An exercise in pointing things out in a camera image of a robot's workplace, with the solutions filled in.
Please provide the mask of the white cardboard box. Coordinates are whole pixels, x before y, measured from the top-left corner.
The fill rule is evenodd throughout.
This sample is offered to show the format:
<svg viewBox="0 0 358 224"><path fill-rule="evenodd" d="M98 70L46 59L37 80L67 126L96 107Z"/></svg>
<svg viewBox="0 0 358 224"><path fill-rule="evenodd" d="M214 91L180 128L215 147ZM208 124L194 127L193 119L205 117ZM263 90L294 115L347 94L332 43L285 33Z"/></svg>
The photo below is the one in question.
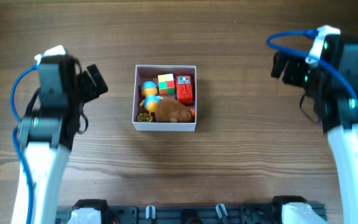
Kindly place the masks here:
<svg viewBox="0 0 358 224"><path fill-rule="evenodd" d="M157 85L157 75L172 73L174 77L177 75L189 75L192 78L195 117L190 123L146 123L137 122L139 113L144 110L139 104L142 100L140 94L140 86L145 81L153 81ZM137 131L195 131L197 124L197 69L194 65L136 65L135 66L135 82L134 96L132 104L132 124Z"/></svg>

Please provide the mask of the yellow duck toy blue hat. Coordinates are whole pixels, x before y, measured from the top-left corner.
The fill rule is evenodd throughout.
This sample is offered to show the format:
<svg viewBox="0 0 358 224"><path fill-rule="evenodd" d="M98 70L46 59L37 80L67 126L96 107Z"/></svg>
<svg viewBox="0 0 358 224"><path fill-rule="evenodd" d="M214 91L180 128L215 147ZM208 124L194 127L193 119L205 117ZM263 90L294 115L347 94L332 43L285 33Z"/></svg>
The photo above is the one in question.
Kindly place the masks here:
<svg viewBox="0 0 358 224"><path fill-rule="evenodd" d="M162 96L157 96L157 86L153 81L146 81L140 88L141 95L144 99L139 103L149 114L156 111L158 104L163 100Z"/></svg>

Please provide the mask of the yellow round fan wheel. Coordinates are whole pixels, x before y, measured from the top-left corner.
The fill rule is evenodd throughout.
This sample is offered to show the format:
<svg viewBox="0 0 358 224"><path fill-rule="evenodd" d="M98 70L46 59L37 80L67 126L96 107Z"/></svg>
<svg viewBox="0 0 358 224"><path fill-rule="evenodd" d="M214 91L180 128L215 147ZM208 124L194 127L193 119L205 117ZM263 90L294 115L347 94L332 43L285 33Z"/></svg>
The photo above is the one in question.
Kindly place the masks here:
<svg viewBox="0 0 358 224"><path fill-rule="evenodd" d="M150 113L140 113L137 116L136 121L140 123L152 123L154 121L154 117Z"/></svg>

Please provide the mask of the colourful puzzle cube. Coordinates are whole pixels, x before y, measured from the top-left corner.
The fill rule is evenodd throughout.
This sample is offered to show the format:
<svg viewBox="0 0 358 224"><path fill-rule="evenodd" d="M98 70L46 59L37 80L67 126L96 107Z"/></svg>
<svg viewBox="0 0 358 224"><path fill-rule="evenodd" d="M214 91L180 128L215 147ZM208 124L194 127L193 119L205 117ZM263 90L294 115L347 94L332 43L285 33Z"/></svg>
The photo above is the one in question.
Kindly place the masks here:
<svg viewBox="0 0 358 224"><path fill-rule="evenodd" d="M160 95L174 95L175 81L172 73L158 76L158 88Z"/></svg>

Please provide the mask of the brown plush bear with orange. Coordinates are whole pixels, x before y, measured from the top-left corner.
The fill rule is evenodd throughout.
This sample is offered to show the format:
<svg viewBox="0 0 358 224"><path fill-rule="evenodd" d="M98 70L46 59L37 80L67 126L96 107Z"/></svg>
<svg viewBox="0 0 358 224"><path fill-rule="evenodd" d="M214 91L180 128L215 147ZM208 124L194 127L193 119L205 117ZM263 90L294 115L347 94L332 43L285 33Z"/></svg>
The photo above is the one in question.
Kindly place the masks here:
<svg viewBox="0 0 358 224"><path fill-rule="evenodd" d="M155 110L158 123L190 123L195 111L175 99L162 100Z"/></svg>

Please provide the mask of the red toy truck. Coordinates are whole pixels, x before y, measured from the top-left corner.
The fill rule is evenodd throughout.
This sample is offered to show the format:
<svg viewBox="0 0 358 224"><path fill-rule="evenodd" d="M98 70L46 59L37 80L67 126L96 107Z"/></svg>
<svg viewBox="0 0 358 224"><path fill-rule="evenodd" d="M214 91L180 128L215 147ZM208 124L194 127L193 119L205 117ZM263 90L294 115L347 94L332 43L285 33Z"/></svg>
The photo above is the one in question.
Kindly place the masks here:
<svg viewBox="0 0 358 224"><path fill-rule="evenodd" d="M190 105L194 103L193 80L189 75L180 75L175 80L176 97L180 103Z"/></svg>

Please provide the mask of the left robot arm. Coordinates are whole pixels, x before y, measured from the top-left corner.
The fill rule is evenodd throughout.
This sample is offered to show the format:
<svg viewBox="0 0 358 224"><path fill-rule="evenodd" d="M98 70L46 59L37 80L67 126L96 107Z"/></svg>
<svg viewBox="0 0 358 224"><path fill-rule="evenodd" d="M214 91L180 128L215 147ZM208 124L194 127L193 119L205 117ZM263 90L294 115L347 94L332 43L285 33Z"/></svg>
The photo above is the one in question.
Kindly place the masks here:
<svg viewBox="0 0 358 224"><path fill-rule="evenodd" d="M12 223L53 223L63 173L68 164L75 135L84 133L88 119L85 103L108 91L95 64L81 68L71 55L43 55L14 82L30 72L39 73L40 86L19 116L14 99L11 110L17 120L12 141L20 162L19 185Z"/></svg>

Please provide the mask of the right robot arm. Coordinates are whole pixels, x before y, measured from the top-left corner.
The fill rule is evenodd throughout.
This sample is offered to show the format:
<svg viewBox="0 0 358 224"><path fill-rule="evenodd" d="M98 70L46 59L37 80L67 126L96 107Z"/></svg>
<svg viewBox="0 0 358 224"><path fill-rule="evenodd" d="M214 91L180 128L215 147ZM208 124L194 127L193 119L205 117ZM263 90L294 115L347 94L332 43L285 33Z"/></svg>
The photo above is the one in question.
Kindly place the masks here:
<svg viewBox="0 0 358 224"><path fill-rule="evenodd" d="M344 223L358 223L358 53L325 58L333 69L278 51L271 76L304 88L305 96L314 99L337 167Z"/></svg>

